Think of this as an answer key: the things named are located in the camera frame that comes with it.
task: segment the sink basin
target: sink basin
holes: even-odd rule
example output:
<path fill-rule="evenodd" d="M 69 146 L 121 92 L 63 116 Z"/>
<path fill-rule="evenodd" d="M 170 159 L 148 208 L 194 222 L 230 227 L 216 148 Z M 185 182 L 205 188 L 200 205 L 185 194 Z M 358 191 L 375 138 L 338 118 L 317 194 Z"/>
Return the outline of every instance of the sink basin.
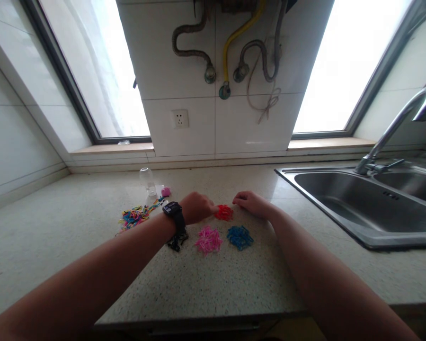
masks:
<path fill-rule="evenodd" d="M 365 248 L 426 247 L 426 202 L 403 189 L 356 175 L 351 168 L 276 172 Z"/>
<path fill-rule="evenodd" d="M 420 173 L 384 173 L 374 175 L 377 181 L 426 201 L 426 175 Z"/>

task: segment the finger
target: finger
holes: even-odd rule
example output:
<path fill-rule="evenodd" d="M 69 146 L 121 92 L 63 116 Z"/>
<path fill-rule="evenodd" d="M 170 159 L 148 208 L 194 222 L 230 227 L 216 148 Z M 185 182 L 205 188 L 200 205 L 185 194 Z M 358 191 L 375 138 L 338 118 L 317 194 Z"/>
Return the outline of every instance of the finger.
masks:
<path fill-rule="evenodd" d="M 232 201 L 233 204 L 238 205 L 240 207 L 245 207 L 246 206 L 246 200 L 240 199 L 240 198 L 235 198 Z"/>
<path fill-rule="evenodd" d="M 238 192 L 235 198 L 238 199 L 247 199 L 249 195 L 249 191 Z"/>

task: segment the plastic container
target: plastic container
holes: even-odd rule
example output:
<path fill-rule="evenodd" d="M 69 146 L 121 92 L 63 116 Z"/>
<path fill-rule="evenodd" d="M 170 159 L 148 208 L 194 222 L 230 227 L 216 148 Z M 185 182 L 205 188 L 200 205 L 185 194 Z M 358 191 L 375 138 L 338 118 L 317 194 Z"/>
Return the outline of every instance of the plastic container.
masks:
<path fill-rule="evenodd" d="M 142 184 L 147 189 L 147 194 L 149 197 L 154 197 L 156 195 L 156 186 L 155 181 L 153 180 L 153 172 L 150 168 L 142 168 L 139 172 L 139 177 Z"/>

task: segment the faucet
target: faucet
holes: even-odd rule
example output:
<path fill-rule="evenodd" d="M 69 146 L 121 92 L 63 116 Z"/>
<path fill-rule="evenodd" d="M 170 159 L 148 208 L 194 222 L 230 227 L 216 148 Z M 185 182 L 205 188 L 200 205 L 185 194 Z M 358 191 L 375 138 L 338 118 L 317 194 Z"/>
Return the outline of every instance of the faucet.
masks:
<path fill-rule="evenodd" d="M 404 160 L 399 160 L 391 165 L 378 165 L 375 164 L 375 159 L 377 154 L 382 150 L 382 148 L 386 145 L 389 139 L 393 136 L 394 132 L 399 128 L 401 123 L 405 120 L 405 118 L 413 111 L 416 111 L 415 116 L 412 121 L 414 122 L 424 122 L 426 121 L 426 87 L 421 89 L 399 112 L 390 126 L 385 130 L 382 137 L 375 144 L 375 146 L 371 149 L 369 154 L 363 157 L 355 167 L 354 172 L 360 175 L 367 175 L 368 171 L 375 171 L 378 173 L 382 173 L 387 171 L 389 168 L 394 167 Z"/>

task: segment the pink object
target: pink object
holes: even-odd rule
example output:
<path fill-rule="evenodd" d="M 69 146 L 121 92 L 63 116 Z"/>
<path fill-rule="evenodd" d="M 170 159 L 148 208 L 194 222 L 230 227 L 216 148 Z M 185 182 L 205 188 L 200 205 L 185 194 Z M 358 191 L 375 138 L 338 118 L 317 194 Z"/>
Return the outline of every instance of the pink object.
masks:
<path fill-rule="evenodd" d="M 210 225 L 207 225 L 199 232 L 199 239 L 194 245 L 206 256 L 210 252 L 218 252 L 221 244 L 222 239 L 219 237 L 218 231 L 216 229 L 212 231 Z"/>
<path fill-rule="evenodd" d="M 163 196 L 163 197 L 169 197 L 170 196 L 170 187 L 164 187 L 161 190 L 161 196 Z"/>

